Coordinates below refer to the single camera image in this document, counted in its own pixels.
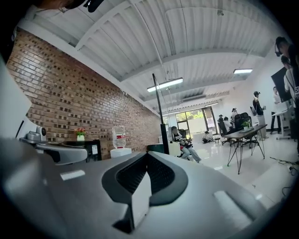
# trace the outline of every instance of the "white ceiling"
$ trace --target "white ceiling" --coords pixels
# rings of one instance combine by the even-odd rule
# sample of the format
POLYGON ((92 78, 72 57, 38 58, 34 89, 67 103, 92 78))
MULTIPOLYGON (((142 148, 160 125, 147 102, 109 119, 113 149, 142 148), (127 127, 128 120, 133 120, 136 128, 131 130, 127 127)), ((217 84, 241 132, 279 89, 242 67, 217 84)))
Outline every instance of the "white ceiling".
POLYGON ((234 76, 234 69, 256 69, 269 52, 280 26, 254 2, 104 0, 94 13, 83 6, 66 13, 33 8, 27 20, 63 39, 155 110, 155 92, 147 92, 152 73, 159 83, 183 77, 182 84, 162 91, 164 111, 183 110, 229 95, 247 77, 234 76), (206 97, 182 103, 196 95, 206 97))

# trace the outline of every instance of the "brick wall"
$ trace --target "brick wall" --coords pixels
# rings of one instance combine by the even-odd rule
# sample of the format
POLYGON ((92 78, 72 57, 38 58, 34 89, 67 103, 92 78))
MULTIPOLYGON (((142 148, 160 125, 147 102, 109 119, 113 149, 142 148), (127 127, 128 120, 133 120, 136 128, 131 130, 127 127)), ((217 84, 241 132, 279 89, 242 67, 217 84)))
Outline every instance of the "brick wall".
POLYGON ((85 127, 85 140, 99 139, 107 159, 114 148, 112 127, 124 125, 133 151, 158 143, 156 115, 42 39, 18 30, 7 67, 32 102, 28 118, 46 128, 48 141, 75 141, 74 129, 85 127))

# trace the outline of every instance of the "potted plant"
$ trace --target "potted plant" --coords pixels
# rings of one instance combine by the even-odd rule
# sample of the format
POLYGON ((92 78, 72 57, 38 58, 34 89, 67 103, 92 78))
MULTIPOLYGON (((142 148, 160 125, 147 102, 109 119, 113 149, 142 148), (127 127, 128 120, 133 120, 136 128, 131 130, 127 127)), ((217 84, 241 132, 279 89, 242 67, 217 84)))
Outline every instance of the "potted plant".
POLYGON ((77 141, 84 141, 84 135, 85 135, 85 128, 78 128, 75 129, 75 134, 77 136, 77 141))
POLYGON ((245 121, 242 126, 244 127, 244 131, 249 130, 249 123, 247 121, 245 121))

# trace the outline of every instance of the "glossy floor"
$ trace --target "glossy floor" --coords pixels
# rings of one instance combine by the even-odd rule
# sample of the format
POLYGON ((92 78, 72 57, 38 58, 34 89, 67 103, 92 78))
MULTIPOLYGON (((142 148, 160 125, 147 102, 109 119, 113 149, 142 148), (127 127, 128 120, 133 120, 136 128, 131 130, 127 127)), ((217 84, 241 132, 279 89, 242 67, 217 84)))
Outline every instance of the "glossy floor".
MULTIPOLYGON (((239 175, 235 156, 227 166, 230 151, 229 143, 222 145, 220 142, 208 144, 193 142, 193 147, 201 157, 202 164, 223 173, 253 193, 266 208, 270 208, 281 201, 283 198, 282 188, 291 186, 297 176, 297 172, 294 170, 292 173, 295 176, 289 172, 288 167, 292 166, 291 164, 283 165, 270 157, 291 162, 299 160, 296 150, 297 143, 294 140, 276 140, 276 136, 276 134, 269 135, 269 138, 263 141, 265 159, 263 159, 258 146, 256 146, 252 156, 249 145, 243 147, 242 166, 239 175)), ((237 153, 238 159, 240 159, 239 149, 237 153)))

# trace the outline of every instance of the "ceiling light fixture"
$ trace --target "ceiling light fixture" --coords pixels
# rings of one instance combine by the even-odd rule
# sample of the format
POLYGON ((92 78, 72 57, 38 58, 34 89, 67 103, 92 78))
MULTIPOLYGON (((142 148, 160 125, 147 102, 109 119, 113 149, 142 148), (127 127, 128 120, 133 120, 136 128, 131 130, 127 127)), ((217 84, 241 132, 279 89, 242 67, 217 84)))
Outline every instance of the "ceiling light fixture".
POLYGON ((166 115, 169 115, 169 114, 176 114, 176 113, 180 113, 181 111, 176 111, 176 112, 172 112, 172 113, 167 113, 167 114, 162 114, 162 116, 166 116, 166 115))
POLYGON ((206 105, 205 107, 209 107, 209 106, 216 105, 216 104, 218 104, 218 102, 214 103, 214 104, 206 105))
MULTIPOLYGON (((182 82, 183 82, 183 78, 173 79, 173 80, 170 80, 170 81, 159 84, 157 86, 157 89, 159 90, 159 89, 162 89, 162 88, 174 85, 174 84, 179 84, 179 83, 182 83, 182 82)), ((155 90, 156 90, 156 88, 154 86, 148 88, 148 92, 152 92, 152 91, 155 91, 155 90)))
POLYGON ((235 69, 234 74, 251 73, 252 69, 235 69))

